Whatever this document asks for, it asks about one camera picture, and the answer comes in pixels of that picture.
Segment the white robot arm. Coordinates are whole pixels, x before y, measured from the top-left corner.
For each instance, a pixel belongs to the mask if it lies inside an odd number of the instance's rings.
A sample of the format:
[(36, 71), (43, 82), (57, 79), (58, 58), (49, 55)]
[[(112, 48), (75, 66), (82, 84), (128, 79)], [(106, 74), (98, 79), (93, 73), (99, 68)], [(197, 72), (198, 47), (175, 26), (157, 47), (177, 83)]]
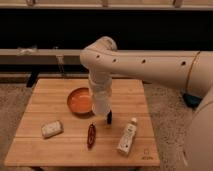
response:
[(80, 53), (89, 70), (92, 111), (110, 112), (112, 74), (175, 88), (202, 99), (187, 126), (180, 171), (213, 171), (213, 51), (119, 51), (104, 36)]

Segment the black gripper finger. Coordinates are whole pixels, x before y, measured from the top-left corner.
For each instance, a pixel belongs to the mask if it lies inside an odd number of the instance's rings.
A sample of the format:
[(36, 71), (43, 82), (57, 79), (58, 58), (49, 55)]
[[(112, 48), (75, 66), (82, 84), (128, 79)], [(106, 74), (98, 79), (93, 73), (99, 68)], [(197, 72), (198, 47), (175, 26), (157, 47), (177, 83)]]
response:
[(112, 124), (112, 111), (110, 111), (107, 114), (106, 123), (107, 123), (107, 125), (111, 125)]

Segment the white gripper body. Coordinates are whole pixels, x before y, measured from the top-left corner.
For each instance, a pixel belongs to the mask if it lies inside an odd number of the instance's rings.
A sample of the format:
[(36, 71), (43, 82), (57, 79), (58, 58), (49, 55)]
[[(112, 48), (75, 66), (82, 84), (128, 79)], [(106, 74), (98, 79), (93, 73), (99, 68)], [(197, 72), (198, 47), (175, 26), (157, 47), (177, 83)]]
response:
[(110, 110), (110, 85), (91, 85), (92, 111), (95, 115), (106, 116)]

